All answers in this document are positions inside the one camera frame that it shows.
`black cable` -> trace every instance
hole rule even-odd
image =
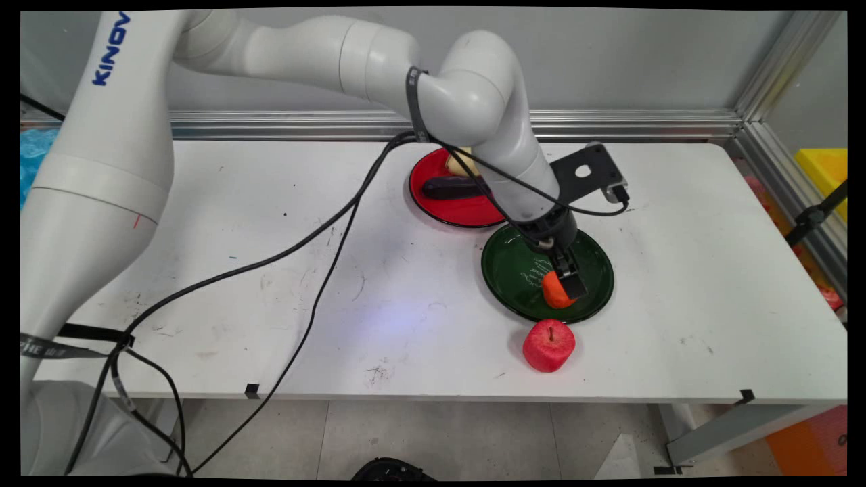
[[[434,139],[432,137],[430,138],[430,140],[439,144],[440,146],[444,147],[445,150],[448,150],[449,152],[451,152],[451,150],[454,150],[454,151],[457,151],[457,152],[463,154],[464,156],[469,157],[470,159],[474,160],[478,164],[480,164],[484,167],[487,167],[490,171],[493,171],[493,172],[499,174],[500,176],[507,178],[507,179],[513,181],[514,183],[517,183],[518,185],[521,185],[521,186],[527,188],[529,191],[534,192],[535,194],[541,196],[542,198],[544,198],[548,201],[551,201],[551,202],[553,202],[559,206],[562,206],[564,208],[568,208],[571,211],[575,211],[575,212],[581,213],[583,215],[590,215],[592,217],[615,217],[616,215],[624,213],[629,208],[628,200],[623,201],[623,207],[622,208],[620,208],[619,210],[610,212],[610,213],[604,213],[601,211],[584,210],[582,208],[575,208],[574,206],[569,205],[567,202],[562,201],[562,200],[557,199],[557,198],[554,198],[553,196],[543,192],[542,190],[536,188],[535,186],[530,185],[524,181],[521,181],[520,179],[517,179],[515,176],[512,176],[511,174],[508,174],[507,172],[502,171],[502,169],[490,165],[486,160],[481,159],[478,156],[475,156],[474,154],[467,153],[466,151],[464,151],[460,147],[450,146],[450,145],[442,142],[441,140]]]
[[[114,380],[114,384],[118,385],[118,393],[121,395],[121,398],[124,399],[125,401],[127,401],[129,404],[132,404],[132,400],[129,399],[129,397],[126,396],[126,394],[123,391],[123,384],[120,381],[120,373],[118,371],[117,362],[118,362],[118,355],[115,355],[113,357],[113,360],[111,360],[112,380]],[[181,465],[184,467],[184,470],[186,470],[186,476],[192,477],[192,469],[190,469],[190,464],[186,461],[186,456],[184,455],[184,453],[182,451],[180,451],[180,448],[178,448],[178,446],[174,443],[174,441],[171,440],[171,438],[167,434],[161,432],[159,430],[159,428],[152,425],[151,422],[148,421],[147,418],[142,416],[141,413],[138,412],[134,407],[130,408],[129,413],[135,419],[137,419],[139,421],[139,423],[144,425],[145,428],[147,428],[148,430],[153,432],[153,434],[157,435],[160,439],[165,441],[171,447],[171,449],[175,452],[175,454],[177,454],[178,457],[180,458]]]
[[[322,294],[325,292],[325,287],[327,286],[328,280],[331,279],[331,274],[333,273],[334,268],[337,267],[337,260],[339,259],[339,253],[343,250],[343,244],[346,243],[346,238],[349,236],[349,230],[352,228],[352,222],[355,220],[355,213],[358,212],[358,206],[359,206],[359,202],[355,204],[354,208],[352,208],[352,215],[349,217],[349,223],[346,224],[346,229],[343,231],[343,237],[339,240],[339,246],[337,247],[337,253],[333,256],[333,261],[331,262],[331,268],[328,269],[327,274],[325,274],[325,281],[322,283],[321,287],[319,288],[319,294],[316,295],[316,300],[313,302],[312,311],[310,313],[310,322],[307,324],[307,331],[304,332],[304,336],[301,338],[301,343],[299,343],[298,347],[294,350],[294,353],[292,354],[292,358],[289,359],[288,364],[286,364],[286,367],[282,369],[282,373],[280,374],[280,378],[276,380],[276,383],[274,384],[273,387],[271,387],[271,390],[268,393],[268,396],[265,397],[265,399],[255,409],[255,411],[253,411],[253,413],[250,414],[249,417],[243,423],[241,423],[241,425],[238,426],[237,429],[235,429],[234,432],[232,432],[228,438],[225,439],[225,441],[223,441],[207,458],[205,458],[204,461],[198,467],[196,467],[195,470],[192,471],[192,473],[196,473],[199,470],[201,470],[202,467],[204,467],[212,458],[214,458],[217,455],[217,453],[219,453],[224,448],[224,446],[226,446],[229,443],[229,441],[231,441],[231,439],[235,437],[235,435],[237,433],[241,432],[241,430],[243,429],[244,426],[246,426],[250,421],[253,420],[253,418],[255,418],[256,414],[258,414],[259,411],[262,410],[262,408],[271,399],[271,396],[274,395],[277,387],[282,382],[283,377],[286,376],[288,369],[294,363],[294,359],[296,359],[298,357],[298,353],[301,351],[301,348],[304,346],[304,343],[307,341],[307,337],[310,335],[310,330],[313,329],[313,319],[315,319],[315,317],[316,317],[316,307],[319,306],[319,299],[322,297]]]
[[[178,422],[180,423],[180,454],[184,456],[186,454],[186,424],[184,423],[184,408],[180,403],[180,394],[178,394],[178,388],[174,386],[174,380],[171,379],[171,376],[168,372],[165,371],[164,368],[160,367],[156,362],[148,360],[146,357],[136,353],[129,347],[124,348],[124,351],[130,354],[133,358],[138,359],[141,362],[144,362],[146,365],[154,368],[157,372],[161,373],[165,380],[168,381],[169,387],[171,387],[171,395],[174,396],[174,406],[178,409]],[[180,469],[183,466],[181,462],[178,462],[178,470],[175,471],[175,475],[180,475]]]
[[[233,269],[233,270],[230,270],[228,272],[224,272],[218,276],[213,276],[209,279],[205,279],[201,282],[197,282],[195,284],[192,284],[191,286],[183,288],[183,289],[167,296],[166,298],[162,299],[161,301],[157,302],[156,304],[152,305],[150,308],[146,309],[141,315],[139,315],[135,320],[133,320],[132,323],[128,327],[126,327],[126,330],[124,330],[123,336],[121,336],[118,339],[118,345],[116,345],[114,347],[114,349],[112,350],[112,352],[109,354],[108,358],[106,359],[105,365],[102,367],[102,370],[100,372],[100,377],[96,382],[96,387],[94,388],[94,395],[90,399],[90,407],[87,409],[87,416],[85,417],[84,425],[81,428],[81,433],[79,433],[78,441],[76,442],[73,453],[69,458],[69,462],[67,463],[65,474],[68,474],[75,467],[75,462],[78,460],[78,457],[81,454],[81,449],[84,446],[85,441],[87,440],[87,432],[90,429],[90,425],[93,423],[94,415],[96,414],[96,406],[98,405],[100,395],[102,394],[102,387],[105,385],[105,380],[106,380],[106,377],[108,376],[108,369],[111,366],[112,361],[116,358],[117,354],[119,354],[120,351],[122,350],[122,346],[120,345],[120,343],[125,343],[126,340],[129,339],[129,336],[132,334],[133,330],[135,330],[135,328],[138,325],[140,325],[141,322],[143,322],[148,316],[152,315],[153,313],[155,313],[160,308],[163,308],[166,304],[173,302],[174,300],[178,299],[179,297],[182,297],[184,295],[188,295],[189,293],[191,293],[195,290],[198,290],[198,289],[201,289],[205,286],[211,285],[214,282],[222,281],[223,279],[226,279],[228,277],[242,274],[243,272],[247,272],[248,270],[259,269],[261,267],[264,267],[270,263],[276,262],[276,261],[278,261],[278,260],[280,260],[286,256],[291,255],[296,250],[298,250],[301,247],[303,247],[304,245],[308,244],[311,240],[316,238],[321,232],[325,231],[329,226],[331,226],[334,222],[336,222],[343,215],[345,215],[349,211],[349,209],[352,208],[356,203],[358,203],[358,201],[360,200],[360,197],[364,194],[367,187],[372,182],[372,179],[376,176],[376,173],[378,172],[379,167],[382,165],[382,162],[385,160],[385,156],[391,150],[393,150],[394,148],[401,146],[403,144],[413,142],[414,140],[415,140],[414,133],[412,131],[402,132],[402,133],[399,133],[398,135],[394,136],[394,138],[391,139],[388,142],[388,144],[385,145],[385,148],[382,150],[382,152],[379,154],[379,157],[376,159],[376,161],[370,167],[370,170],[367,172],[367,175],[366,175],[366,178],[364,179],[364,182],[361,184],[360,188],[355,193],[355,195],[349,200],[349,202],[345,206],[343,206],[343,208],[340,209],[334,216],[330,217],[324,224],[319,226],[316,230],[314,230],[309,235],[307,235],[306,237],[301,239],[298,243],[296,243],[295,245],[293,245],[289,249],[284,250],[283,252],[280,252],[279,254],[277,254],[275,256],[263,259],[257,263],[252,263],[252,264],[240,267],[238,269]]]
[[[30,98],[29,96],[27,96],[24,93],[21,93],[21,101],[23,101],[24,103],[27,103],[31,107],[39,110],[40,112],[42,112],[46,115],[51,115],[52,117],[58,119],[59,121],[64,121],[66,119],[66,115],[61,114],[60,112],[57,112],[57,111],[55,111],[49,107],[46,107],[42,103]]]

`plate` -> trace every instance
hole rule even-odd
[[[455,200],[424,196],[421,188],[429,179],[454,176],[445,168],[447,161],[448,151],[439,149],[421,158],[412,168],[409,193],[418,208],[442,223],[466,228],[481,228],[504,222],[505,218],[486,196]]]
[[[595,315],[613,294],[613,267],[604,250],[583,231],[572,244],[587,294],[573,305],[553,309],[545,302],[541,279],[553,266],[532,252],[511,225],[497,230],[481,253],[481,272],[490,292],[506,308],[532,321],[547,319],[576,323]]]

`floor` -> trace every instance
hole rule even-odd
[[[193,468],[258,404],[185,401]],[[693,414],[701,424],[723,410],[698,407]],[[594,478],[621,433],[633,439],[641,477],[668,465],[653,405],[277,400],[197,475],[347,480],[375,457],[394,457],[437,480]],[[683,471],[685,477],[777,475],[764,440]]]

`kinova logo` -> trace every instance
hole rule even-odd
[[[111,71],[114,69],[114,55],[120,52],[120,44],[123,43],[123,38],[126,37],[126,29],[122,26],[129,23],[129,16],[124,12],[118,12],[120,19],[114,23],[114,28],[111,29],[111,34],[108,36],[108,45],[106,53],[100,60],[100,69],[96,71],[96,75],[92,83],[96,86],[106,86],[108,76],[111,76]]]

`toy apple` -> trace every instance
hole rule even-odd
[[[574,351],[574,333],[562,321],[541,320],[523,342],[523,356],[541,372],[555,372]]]

